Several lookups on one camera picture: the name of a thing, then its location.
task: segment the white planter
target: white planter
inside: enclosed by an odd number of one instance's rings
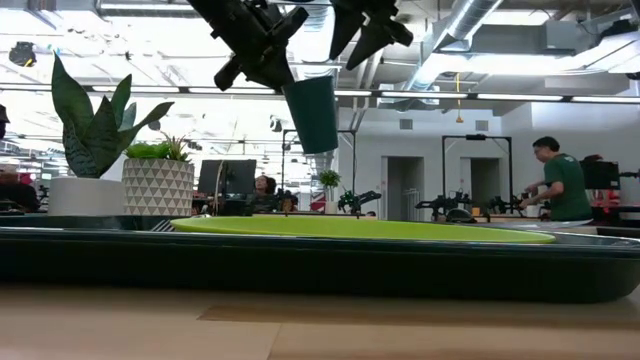
[[[327,201],[324,204],[324,213],[326,215],[335,215],[338,213],[338,203],[336,201]]]
[[[124,214],[120,181],[57,177],[49,189],[49,215],[117,216]]]
[[[191,216],[193,164],[127,159],[122,171],[127,215]]]

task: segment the metal frame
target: metal frame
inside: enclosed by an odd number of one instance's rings
[[[289,133],[297,133],[297,130],[282,130],[282,173],[281,173],[281,186],[284,186],[284,164],[285,164],[285,153],[286,151],[284,150],[285,145],[287,143],[287,134]],[[355,130],[338,130],[338,134],[351,134],[351,136],[353,137],[353,157],[352,157],[352,168],[353,168],[353,173],[352,173],[352,178],[351,178],[351,191],[355,194],[356,193],[356,131]]]
[[[442,136],[442,195],[447,197],[447,154],[446,154],[446,140],[447,139],[463,139],[465,141],[486,141],[488,139],[493,140],[506,140],[507,141],[507,155],[509,158],[509,199],[513,197],[513,154],[512,154],[512,139],[511,136],[484,136],[484,135],[443,135]]]

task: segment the green t-shirt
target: green t-shirt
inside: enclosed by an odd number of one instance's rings
[[[592,218],[591,204],[584,187],[580,162],[573,156],[558,154],[544,164],[544,181],[564,185],[564,192],[551,199],[551,220],[579,221]]]

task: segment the computer monitor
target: computer monitor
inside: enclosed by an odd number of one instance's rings
[[[256,160],[204,160],[200,168],[198,192],[216,192],[218,170],[222,166],[220,194],[252,194],[255,186]]]

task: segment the lime green plate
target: lime green plate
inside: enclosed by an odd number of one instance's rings
[[[189,218],[172,220],[171,224],[178,231],[236,235],[523,244],[542,244],[555,240],[551,235],[524,231],[432,223],[357,220],[325,216]]]

